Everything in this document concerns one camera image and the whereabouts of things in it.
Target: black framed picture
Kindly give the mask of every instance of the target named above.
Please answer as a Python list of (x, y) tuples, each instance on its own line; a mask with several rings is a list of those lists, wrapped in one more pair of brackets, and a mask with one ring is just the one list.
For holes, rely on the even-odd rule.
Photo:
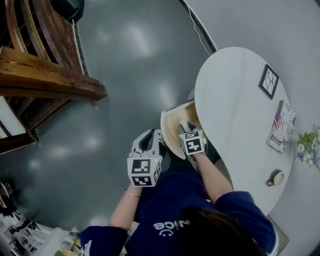
[(258, 87), (270, 98), (270, 100), (274, 98), (278, 81), (279, 76), (276, 72), (274, 72), (268, 64), (265, 64)]

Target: bracelet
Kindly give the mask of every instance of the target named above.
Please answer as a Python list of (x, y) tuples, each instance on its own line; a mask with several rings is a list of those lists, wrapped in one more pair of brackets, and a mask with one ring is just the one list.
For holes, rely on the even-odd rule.
[(128, 192), (126, 189), (124, 190), (124, 192), (126, 192), (127, 194), (129, 194), (131, 196), (134, 196), (136, 198), (140, 198), (141, 197), (140, 195), (136, 195), (136, 194), (132, 194), (132, 193)]

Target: marble tabletop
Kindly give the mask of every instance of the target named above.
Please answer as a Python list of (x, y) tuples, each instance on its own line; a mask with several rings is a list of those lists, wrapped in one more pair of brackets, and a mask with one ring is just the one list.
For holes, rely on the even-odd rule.
[[(267, 215), (285, 188), (295, 146), (289, 143), (282, 154), (266, 144), (279, 100), (289, 102), (280, 80), (272, 100), (258, 88), (266, 63), (248, 49), (221, 49), (203, 64), (194, 99), (201, 126), (224, 161), (234, 190), (250, 192)], [(284, 172), (284, 180), (268, 187), (275, 169)]]

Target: white marker cube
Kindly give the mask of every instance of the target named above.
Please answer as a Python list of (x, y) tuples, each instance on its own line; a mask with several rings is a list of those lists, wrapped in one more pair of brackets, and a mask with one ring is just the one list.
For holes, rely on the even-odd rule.
[(183, 146), (184, 152), (187, 156), (202, 153), (205, 151), (202, 138), (202, 130), (191, 131), (179, 135), (180, 144)]
[(162, 156), (128, 158), (128, 176), (135, 187), (154, 187), (161, 172)]

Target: flower bouquet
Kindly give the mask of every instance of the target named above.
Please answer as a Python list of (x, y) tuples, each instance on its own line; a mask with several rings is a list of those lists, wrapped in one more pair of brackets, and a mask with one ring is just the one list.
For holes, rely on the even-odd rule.
[(320, 126), (313, 125), (312, 132), (299, 134), (297, 158), (310, 169), (320, 171)]

